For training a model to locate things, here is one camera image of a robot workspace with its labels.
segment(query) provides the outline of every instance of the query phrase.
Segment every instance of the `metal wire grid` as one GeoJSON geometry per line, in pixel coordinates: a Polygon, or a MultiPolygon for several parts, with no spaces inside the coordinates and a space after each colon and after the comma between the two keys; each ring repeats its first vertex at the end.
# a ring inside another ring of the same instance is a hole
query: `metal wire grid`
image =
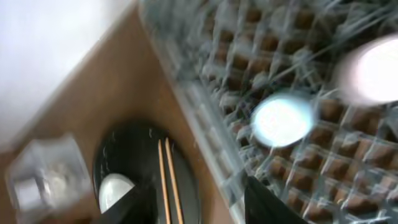
{"type": "Polygon", "coordinates": [[[345,106],[329,85],[336,59],[397,31],[395,1],[168,4],[147,20],[156,24],[158,37],[178,40],[187,58],[177,63],[197,72],[180,72],[177,79],[203,82],[249,175],[309,222],[397,220],[394,105],[345,106]],[[161,15],[173,24],[162,24],[161,15]],[[311,96],[321,121],[296,145],[269,149],[252,137],[249,119],[261,100],[281,89],[311,96]]]}

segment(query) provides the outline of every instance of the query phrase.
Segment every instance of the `chopsticks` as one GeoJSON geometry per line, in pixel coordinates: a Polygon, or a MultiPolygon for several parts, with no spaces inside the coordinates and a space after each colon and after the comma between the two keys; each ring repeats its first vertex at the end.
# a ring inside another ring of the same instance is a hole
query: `chopsticks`
{"type": "MultiPolygon", "coordinates": [[[[178,195],[177,180],[175,178],[173,158],[172,158],[172,154],[170,152],[170,145],[169,145],[169,139],[168,138],[166,138],[165,145],[166,145],[167,162],[169,164],[170,176],[171,176],[171,181],[172,181],[174,202],[175,202],[175,206],[177,208],[178,223],[179,224],[183,224],[184,221],[183,221],[183,218],[182,218],[180,197],[178,195]]],[[[159,143],[158,143],[158,149],[159,149],[160,176],[162,178],[163,201],[164,201],[164,207],[165,207],[165,212],[166,212],[166,223],[170,224],[171,220],[170,220],[170,209],[169,209],[169,196],[167,195],[167,186],[166,186],[166,178],[165,178],[165,171],[164,171],[162,143],[161,143],[160,140],[159,140],[159,143]]]]}

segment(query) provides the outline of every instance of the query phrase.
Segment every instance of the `wooden surface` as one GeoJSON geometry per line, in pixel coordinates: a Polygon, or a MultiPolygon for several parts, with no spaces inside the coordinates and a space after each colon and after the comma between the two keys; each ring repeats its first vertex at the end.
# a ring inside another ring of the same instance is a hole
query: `wooden surface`
{"type": "MultiPolygon", "coordinates": [[[[25,138],[57,138],[74,134],[89,172],[106,130],[129,118],[146,118],[167,129],[180,144],[198,179],[204,223],[232,223],[195,139],[185,121],[159,61],[138,19],[136,9],[107,40],[94,49],[79,74],[62,91],[25,138]]],[[[18,151],[0,156],[0,172],[18,151]]],[[[0,179],[2,223],[15,223],[4,179],[0,179]]],[[[67,220],[100,214],[94,195],[63,214],[67,220]]],[[[50,223],[61,223],[58,219],[50,223]]]]}

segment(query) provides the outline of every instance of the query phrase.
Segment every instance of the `gray dish drainer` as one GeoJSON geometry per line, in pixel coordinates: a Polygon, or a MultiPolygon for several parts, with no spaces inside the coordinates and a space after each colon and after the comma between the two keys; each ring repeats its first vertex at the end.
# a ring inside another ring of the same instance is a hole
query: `gray dish drainer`
{"type": "Polygon", "coordinates": [[[309,223],[398,223],[397,106],[343,104],[333,69],[398,31],[397,1],[146,0],[141,19],[214,180],[244,223],[257,177],[309,223]],[[250,115],[279,90],[312,96],[320,120],[285,148],[256,142],[250,115]]]}

